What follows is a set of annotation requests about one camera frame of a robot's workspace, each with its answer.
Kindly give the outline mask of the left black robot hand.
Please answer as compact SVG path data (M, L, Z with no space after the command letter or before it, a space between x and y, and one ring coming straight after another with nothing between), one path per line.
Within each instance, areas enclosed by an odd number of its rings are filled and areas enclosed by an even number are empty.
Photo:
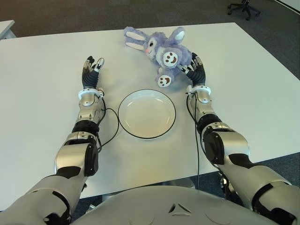
M83 88L97 88L100 70L102 69L105 59L99 58L96 63L92 56L89 56L84 62L82 69Z

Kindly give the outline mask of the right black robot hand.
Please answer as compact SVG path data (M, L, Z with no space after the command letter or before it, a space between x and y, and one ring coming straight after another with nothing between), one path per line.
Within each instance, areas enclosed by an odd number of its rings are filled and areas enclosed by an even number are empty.
M205 85L206 73L204 70L203 62L200 57L192 53L192 61L190 65L184 66L182 64L178 65L178 68L183 72L191 81L193 86Z

